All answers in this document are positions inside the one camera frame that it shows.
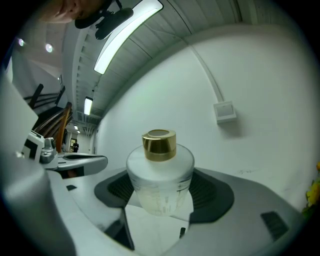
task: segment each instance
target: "yellow object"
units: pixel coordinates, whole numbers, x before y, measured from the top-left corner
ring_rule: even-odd
[[[308,206],[316,205],[320,198],[320,184],[314,182],[310,190],[306,193],[308,197]]]
[[[163,162],[177,153],[176,132],[173,130],[151,130],[142,135],[145,157],[151,161]]]

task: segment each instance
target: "staircase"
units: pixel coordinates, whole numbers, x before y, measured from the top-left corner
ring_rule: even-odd
[[[56,150],[60,153],[65,137],[66,125],[71,121],[73,115],[72,104],[68,102],[65,108],[57,106],[65,91],[65,87],[62,88],[60,93],[51,93],[50,95],[41,94],[42,89],[43,85],[40,84],[33,96],[24,98],[28,101],[29,106],[33,110],[46,104],[52,104],[53,102],[56,106],[39,113],[38,120],[32,130],[42,135],[44,138],[54,138]]]

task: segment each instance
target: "gold lid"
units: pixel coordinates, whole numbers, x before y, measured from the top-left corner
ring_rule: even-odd
[[[142,135],[142,143],[145,157],[151,161],[166,161],[177,153],[176,132],[173,130],[151,130]]]

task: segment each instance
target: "ceiling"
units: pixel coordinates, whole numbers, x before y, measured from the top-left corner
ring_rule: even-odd
[[[87,123],[87,126],[83,125],[78,125],[78,130],[75,128],[73,123],[68,123],[65,128],[69,133],[74,133],[74,134],[81,134],[81,135],[86,135],[86,136],[91,136],[95,130],[95,125],[89,125]]]
[[[53,77],[58,78],[62,74],[62,47],[66,26],[63,23],[29,20],[18,35],[25,41],[25,45],[16,49]],[[53,45],[52,53],[46,51],[46,44]]]
[[[121,0],[133,8],[140,0]],[[126,82],[152,58],[178,39],[211,27],[245,22],[291,26],[280,9],[264,0],[161,0],[163,9],[141,25],[120,47],[105,74],[94,71],[94,65],[106,40],[96,40],[95,25],[76,29],[67,25],[63,41],[62,77],[73,122],[94,129],[108,105]],[[111,11],[117,11],[114,3]],[[90,116],[83,114],[85,97],[93,98]]]

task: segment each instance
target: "railing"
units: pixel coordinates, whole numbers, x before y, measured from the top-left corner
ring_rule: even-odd
[[[29,106],[33,110],[51,103],[55,103],[57,105],[66,90],[66,88],[63,87],[59,93],[41,94],[41,91],[43,90],[43,88],[44,88],[43,84],[40,83],[32,96],[24,98],[25,101],[30,100]]]
[[[44,122],[39,124],[33,130],[45,138],[53,137],[56,144],[56,150],[61,152],[63,137],[66,125],[72,119],[72,104],[68,102],[65,108],[49,116]]]

